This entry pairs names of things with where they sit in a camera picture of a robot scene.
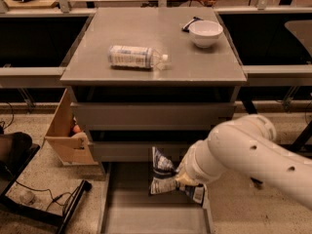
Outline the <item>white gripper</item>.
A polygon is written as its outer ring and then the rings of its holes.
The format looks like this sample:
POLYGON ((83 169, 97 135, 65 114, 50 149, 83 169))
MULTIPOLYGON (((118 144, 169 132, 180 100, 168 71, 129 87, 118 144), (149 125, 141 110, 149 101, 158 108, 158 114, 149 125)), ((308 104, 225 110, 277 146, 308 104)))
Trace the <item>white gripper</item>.
POLYGON ((177 174, 175 180, 188 186, 212 183, 221 176, 221 165, 206 143, 194 143, 184 155, 186 173, 177 174))

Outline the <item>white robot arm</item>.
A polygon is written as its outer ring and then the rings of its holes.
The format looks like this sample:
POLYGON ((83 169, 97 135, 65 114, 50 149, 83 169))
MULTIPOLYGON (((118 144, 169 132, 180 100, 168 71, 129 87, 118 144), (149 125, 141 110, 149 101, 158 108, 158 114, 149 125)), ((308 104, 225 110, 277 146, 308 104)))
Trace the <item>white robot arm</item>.
POLYGON ((208 185, 233 170, 281 190, 312 209, 312 163, 275 143, 276 129, 260 114, 215 126, 184 155, 177 180, 208 185))

